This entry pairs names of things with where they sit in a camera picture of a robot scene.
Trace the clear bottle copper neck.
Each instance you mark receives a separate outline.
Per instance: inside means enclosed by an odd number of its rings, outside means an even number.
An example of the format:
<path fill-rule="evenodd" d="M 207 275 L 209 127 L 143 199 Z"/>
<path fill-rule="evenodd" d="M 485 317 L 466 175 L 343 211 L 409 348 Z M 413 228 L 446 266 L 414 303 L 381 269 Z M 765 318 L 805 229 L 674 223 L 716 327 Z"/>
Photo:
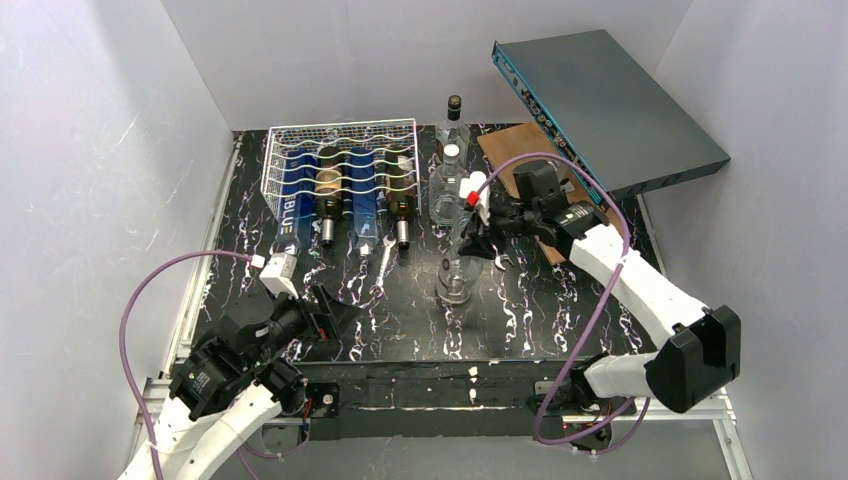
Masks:
<path fill-rule="evenodd" d="M 445 304 L 468 302 L 482 274 L 483 260 L 475 256 L 461 256 L 458 252 L 460 244 L 460 240 L 451 241 L 437 270 L 435 291 Z"/>

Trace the clear bottle white cap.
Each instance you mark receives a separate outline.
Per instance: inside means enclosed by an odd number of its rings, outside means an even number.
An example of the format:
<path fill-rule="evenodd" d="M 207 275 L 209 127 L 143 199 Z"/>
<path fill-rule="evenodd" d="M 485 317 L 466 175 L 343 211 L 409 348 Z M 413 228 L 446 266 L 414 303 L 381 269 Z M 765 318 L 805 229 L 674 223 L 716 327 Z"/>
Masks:
<path fill-rule="evenodd" d="M 460 154 L 458 145 L 445 145 L 442 163 L 429 178 L 429 215 L 438 226 L 452 225 L 458 211 L 460 182 L 467 174 Z"/>

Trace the blue square bottle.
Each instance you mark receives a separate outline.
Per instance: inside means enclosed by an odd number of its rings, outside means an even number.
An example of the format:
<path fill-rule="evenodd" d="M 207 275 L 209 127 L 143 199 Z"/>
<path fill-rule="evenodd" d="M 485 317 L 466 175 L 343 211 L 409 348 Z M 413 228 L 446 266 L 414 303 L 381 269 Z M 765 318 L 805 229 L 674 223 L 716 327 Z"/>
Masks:
<path fill-rule="evenodd" d="M 277 188 L 276 242 L 280 253 L 297 257 L 311 242 L 316 166 L 315 157 L 307 149 L 284 154 Z"/>

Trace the square bottle dark label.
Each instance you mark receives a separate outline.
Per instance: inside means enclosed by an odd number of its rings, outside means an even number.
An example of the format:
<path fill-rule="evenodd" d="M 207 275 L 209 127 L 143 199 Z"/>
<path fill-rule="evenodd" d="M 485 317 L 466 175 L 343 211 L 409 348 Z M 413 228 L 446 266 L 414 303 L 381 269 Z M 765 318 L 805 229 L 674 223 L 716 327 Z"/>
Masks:
<path fill-rule="evenodd" d="M 459 95 L 451 95 L 447 103 L 447 116 L 436 124 L 436 140 L 440 145 L 439 151 L 453 144 L 459 148 L 458 159 L 461 163 L 467 160 L 471 141 L 470 127 L 461 119 L 462 99 Z"/>

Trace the clear blue-tinted bottle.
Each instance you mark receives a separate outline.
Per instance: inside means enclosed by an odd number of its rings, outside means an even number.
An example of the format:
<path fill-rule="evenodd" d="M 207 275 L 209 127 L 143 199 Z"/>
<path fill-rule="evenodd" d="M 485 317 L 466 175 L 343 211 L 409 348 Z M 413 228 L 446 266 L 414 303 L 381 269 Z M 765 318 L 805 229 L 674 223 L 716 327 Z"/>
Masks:
<path fill-rule="evenodd" d="M 374 154 L 365 148 L 355 147 L 350 163 L 355 248 L 365 259 L 373 253 L 379 237 Z"/>

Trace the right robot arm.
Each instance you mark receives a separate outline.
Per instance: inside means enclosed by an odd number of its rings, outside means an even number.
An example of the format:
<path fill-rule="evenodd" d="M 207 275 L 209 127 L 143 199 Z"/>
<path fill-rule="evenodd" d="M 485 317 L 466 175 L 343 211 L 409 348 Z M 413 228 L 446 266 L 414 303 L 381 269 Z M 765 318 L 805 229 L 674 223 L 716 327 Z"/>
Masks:
<path fill-rule="evenodd" d="M 741 321 L 728 306 L 711 309 L 672 284 L 630 249 L 592 203 L 572 202 L 554 167 L 533 160 L 513 170 L 519 196 L 491 205 L 487 177 L 474 171 L 459 183 L 471 211 L 462 256 L 494 260 L 512 238 L 535 237 L 573 266 L 612 286 L 612 296 L 640 322 L 656 350 L 600 354 L 575 363 L 565 379 L 575 401 L 646 397 L 686 413 L 738 377 Z"/>

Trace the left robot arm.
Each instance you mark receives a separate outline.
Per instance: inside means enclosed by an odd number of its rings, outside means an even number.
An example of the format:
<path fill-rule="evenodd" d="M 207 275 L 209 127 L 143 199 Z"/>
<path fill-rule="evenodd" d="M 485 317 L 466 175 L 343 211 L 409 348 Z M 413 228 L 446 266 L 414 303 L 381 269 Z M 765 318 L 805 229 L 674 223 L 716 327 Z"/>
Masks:
<path fill-rule="evenodd" d="M 321 285 L 305 301 L 280 295 L 266 317 L 222 317 L 192 347 L 124 479 L 208 479 L 268 420 L 307 418 L 316 407 L 308 377 L 284 356 L 295 340 L 337 343 L 360 308 Z"/>

